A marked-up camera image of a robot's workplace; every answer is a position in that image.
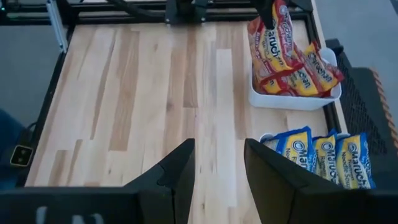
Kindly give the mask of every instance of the white container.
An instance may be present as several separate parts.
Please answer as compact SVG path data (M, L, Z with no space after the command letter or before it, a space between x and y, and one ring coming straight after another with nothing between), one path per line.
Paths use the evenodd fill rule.
M329 48L322 48L319 51L322 59L334 66L337 66L336 55ZM277 95L263 95L254 91L252 85L252 74L249 75L249 102L255 107L261 108L279 108L290 110L316 110L322 106L332 103L341 96L340 83L333 87L330 92L330 97L302 97L302 96L277 96Z
M264 133L264 134L261 136L261 138L259 139L259 142L262 142L263 140L266 140L266 139L271 139L272 137L274 137L272 134L270 134L270 133Z

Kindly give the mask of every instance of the wood grain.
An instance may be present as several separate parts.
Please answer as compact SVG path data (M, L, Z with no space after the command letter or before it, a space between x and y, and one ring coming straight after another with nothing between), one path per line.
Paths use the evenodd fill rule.
M249 104L246 24L76 27L26 185L121 186L195 138L190 223L259 223L244 139L327 130L322 109ZM294 37L309 44L304 22Z
M84 0L84 2L106 2L106 0ZM318 37L320 39L320 44L321 47L326 47L326 43L325 43L325 37L323 35L323 31L322 31L322 26L321 26L321 22L319 20L319 14L318 14L318 9L317 9L317 4L316 4L316 0L311 0L312 6L313 6L313 18L315 20L315 26L317 28L317 32L318 32ZM244 9L207 9L208 12L256 12L256 10L254 8L244 8ZM105 12L106 14L125 14L125 12ZM221 35L224 34L224 30L228 30L229 27L227 26L220 26L218 27L218 30L220 31ZM223 36L221 39L225 40L220 42L221 39L217 39L217 46L218 47L229 47L231 44L231 38L234 38L234 36L228 36L225 35ZM335 101L335 108L336 108L336 112L337 112L337 117L338 117L338 121L340 123L340 128L341 128L341 132L342 133L348 133L347 130L347 125L345 122L345 118L344 118L344 114L343 114L343 109L341 108L341 103L340 103L340 99Z

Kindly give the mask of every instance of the blue noodle package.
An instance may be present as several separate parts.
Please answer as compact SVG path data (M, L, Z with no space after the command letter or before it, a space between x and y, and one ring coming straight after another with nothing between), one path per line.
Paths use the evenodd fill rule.
M340 183L346 189L373 189L366 134L339 138L336 144L336 165Z
M304 169L315 172L317 157L312 146L311 129L308 126L280 133L262 143Z
M339 184L336 169L336 131L332 129L328 136L315 137L312 140L317 154L316 173L326 180Z

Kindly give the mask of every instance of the red noodle package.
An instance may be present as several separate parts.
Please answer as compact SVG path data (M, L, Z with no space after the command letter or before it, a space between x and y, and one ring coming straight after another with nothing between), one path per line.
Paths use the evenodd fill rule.
M303 52L294 45L294 55L303 63L303 67L289 75L289 86L295 96L318 96L324 92L316 74L310 67Z
M290 75L303 66L293 55L292 20L283 0L273 3L272 17L275 29L266 29L260 17L248 24L253 80L263 90L270 80Z
M325 63L322 60L319 54L319 46L316 42L310 44L310 46L305 50L304 55L306 56L312 71L317 76L317 79L323 88L323 92L331 90L344 79L344 75L338 67Z

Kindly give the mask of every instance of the maruchan logo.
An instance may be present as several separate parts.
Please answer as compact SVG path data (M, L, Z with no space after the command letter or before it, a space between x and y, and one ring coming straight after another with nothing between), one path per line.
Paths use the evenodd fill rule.
M289 13L289 9L287 8L287 6L281 6L279 7L279 13L281 13L282 15L286 15Z
M324 142L321 145L321 149L323 149L325 152L328 152L333 149L333 144L331 142Z
M354 143L349 143L348 144L348 150L351 152L351 153L358 153L358 147L356 147L356 145L354 144Z
M293 149L297 152L303 152L305 150L305 144L302 141L294 141Z

